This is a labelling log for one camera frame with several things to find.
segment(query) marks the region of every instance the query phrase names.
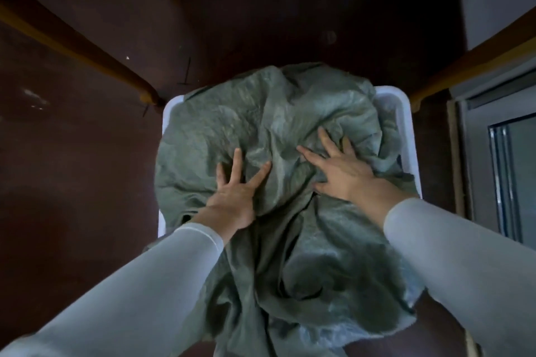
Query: yellow wooden rail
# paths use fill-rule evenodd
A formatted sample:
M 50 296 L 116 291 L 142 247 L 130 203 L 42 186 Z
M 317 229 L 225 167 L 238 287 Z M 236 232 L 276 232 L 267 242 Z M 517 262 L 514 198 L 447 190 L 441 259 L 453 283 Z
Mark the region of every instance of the yellow wooden rail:
M 0 20 L 66 56 L 131 85 L 140 93 L 142 102 L 156 106 L 163 104 L 150 83 L 98 48 L 37 0 L 0 0 Z
M 410 95 L 412 108 L 418 110 L 427 96 L 531 56 L 536 56 L 536 7 L 432 76 Z

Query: gray-green blanket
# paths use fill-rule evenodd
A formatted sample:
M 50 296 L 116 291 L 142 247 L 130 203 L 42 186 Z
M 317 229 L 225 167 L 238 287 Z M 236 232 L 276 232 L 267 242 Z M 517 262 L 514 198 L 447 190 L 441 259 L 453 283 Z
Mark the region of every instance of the gray-green blanket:
M 415 321 L 423 286 L 383 234 L 350 203 L 312 192 L 322 172 L 298 144 L 325 153 L 317 128 L 344 134 L 377 174 L 415 191 L 397 163 L 392 114 L 366 79 L 322 64 L 267 67 L 186 96 L 171 112 L 155 187 L 168 229 L 216 190 L 216 164 L 245 153 L 245 178 L 271 159 L 255 196 L 257 220 L 238 231 L 178 329 L 174 355 L 201 339 L 239 356 L 344 355 L 349 342 Z

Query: white plastic basket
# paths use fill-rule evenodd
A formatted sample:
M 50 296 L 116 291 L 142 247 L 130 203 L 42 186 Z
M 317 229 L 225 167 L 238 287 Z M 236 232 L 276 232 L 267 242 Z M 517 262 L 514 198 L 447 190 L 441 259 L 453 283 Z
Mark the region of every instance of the white plastic basket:
M 175 105 L 184 102 L 184 95 L 176 96 L 170 100 L 165 108 L 162 118 L 162 134 L 169 125 L 169 115 Z M 410 100 L 406 94 L 394 86 L 377 86 L 374 104 L 387 110 L 395 110 L 398 131 L 402 137 L 402 150 L 400 160 L 404 172 L 413 174 L 417 192 L 422 197 L 421 179 L 419 176 L 419 164 L 417 162 L 417 150 L 415 148 L 415 135 L 413 133 L 413 121 L 411 117 Z M 158 212 L 158 237 L 166 233 L 166 221 L 162 212 Z

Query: white long sleeve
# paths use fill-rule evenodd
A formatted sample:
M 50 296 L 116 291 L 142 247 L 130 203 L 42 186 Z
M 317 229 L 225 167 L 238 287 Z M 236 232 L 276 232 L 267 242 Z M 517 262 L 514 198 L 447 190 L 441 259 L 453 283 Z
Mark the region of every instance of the white long sleeve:
M 0 357 L 165 357 L 224 244 L 188 223 Z
M 486 356 L 536 356 L 535 251 L 414 198 L 384 231 Z

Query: dark brown floor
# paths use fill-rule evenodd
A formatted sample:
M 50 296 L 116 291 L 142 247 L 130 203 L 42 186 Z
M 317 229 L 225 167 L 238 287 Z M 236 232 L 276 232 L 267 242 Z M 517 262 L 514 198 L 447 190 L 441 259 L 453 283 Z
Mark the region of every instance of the dark brown floor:
M 317 60 L 411 92 L 463 52 L 458 0 L 40 1 L 167 96 Z M 161 118 L 142 117 L 127 86 L 3 25 L 0 40 L 2 347 L 155 238 Z M 190 85 L 177 85 L 189 57 Z M 445 99 L 426 100 L 414 125 L 425 199 L 453 210 Z M 464 355 L 446 310 L 427 296 L 417 309 L 416 325 L 349 354 Z

